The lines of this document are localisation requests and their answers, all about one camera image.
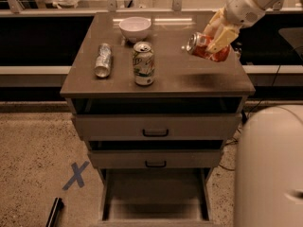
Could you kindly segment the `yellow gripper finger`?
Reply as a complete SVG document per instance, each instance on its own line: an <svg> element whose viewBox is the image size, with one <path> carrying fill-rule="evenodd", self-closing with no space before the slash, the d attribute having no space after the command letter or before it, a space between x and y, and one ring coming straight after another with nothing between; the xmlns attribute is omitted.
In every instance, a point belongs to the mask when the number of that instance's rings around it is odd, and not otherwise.
<svg viewBox="0 0 303 227"><path fill-rule="evenodd" d="M220 8L210 19L203 33L210 37L218 37L222 32L224 20L224 9Z"/></svg>
<svg viewBox="0 0 303 227"><path fill-rule="evenodd" d="M216 53L235 41L240 34L240 27L235 25L223 25L222 32L218 37L211 37L212 42L207 46L206 51Z"/></svg>

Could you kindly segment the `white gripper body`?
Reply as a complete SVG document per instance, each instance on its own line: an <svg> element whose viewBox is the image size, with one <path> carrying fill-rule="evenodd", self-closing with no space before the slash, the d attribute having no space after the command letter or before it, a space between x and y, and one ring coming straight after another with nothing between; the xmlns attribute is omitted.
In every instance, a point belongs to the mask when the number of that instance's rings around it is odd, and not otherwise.
<svg viewBox="0 0 303 227"><path fill-rule="evenodd" d="M254 0L227 0L224 5L225 19L237 26L253 26L264 15L265 10Z"/></svg>

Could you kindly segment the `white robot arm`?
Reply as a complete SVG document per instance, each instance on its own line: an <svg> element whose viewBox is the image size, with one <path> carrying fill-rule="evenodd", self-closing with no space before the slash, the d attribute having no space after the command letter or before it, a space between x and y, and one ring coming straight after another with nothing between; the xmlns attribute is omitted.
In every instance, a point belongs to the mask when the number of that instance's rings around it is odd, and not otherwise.
<svg viewBox="0 0 303 227"><path fill-rule="evenodd" d="M279 0L227 0L208 22L216 53ZM234 227L303 227L303 106L255 113L244 125L235 173Z"/></svg>

